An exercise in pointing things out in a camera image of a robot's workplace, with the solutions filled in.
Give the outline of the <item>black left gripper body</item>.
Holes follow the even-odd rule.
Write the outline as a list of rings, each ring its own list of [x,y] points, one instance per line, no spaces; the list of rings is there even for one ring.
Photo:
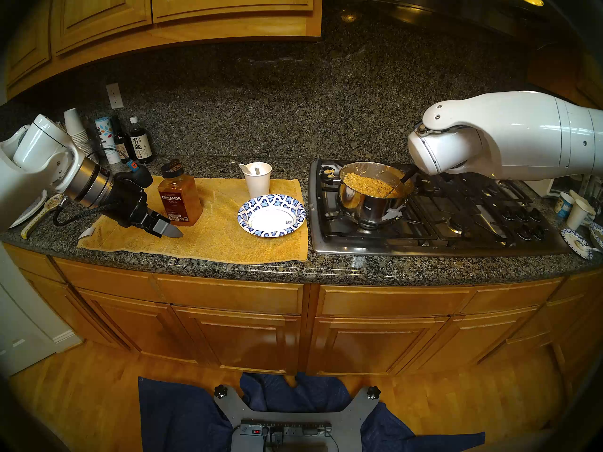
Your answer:
[[[114,175],[104,214],[122,227],[143,227],[148,219],[145,188],[153,183],[149,172],[119,172]]]

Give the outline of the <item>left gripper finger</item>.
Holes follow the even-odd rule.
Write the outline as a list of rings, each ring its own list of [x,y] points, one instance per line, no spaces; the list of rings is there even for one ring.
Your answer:
[[[175,225],[166,221],[157,221],[152,227],[148,228],[148,232],[160,238],[182,238],[182,232]]]
[[[170,220],[157,212],[150,213],[150,227],[152,227],[157,221],[166,221],[170,222]]]

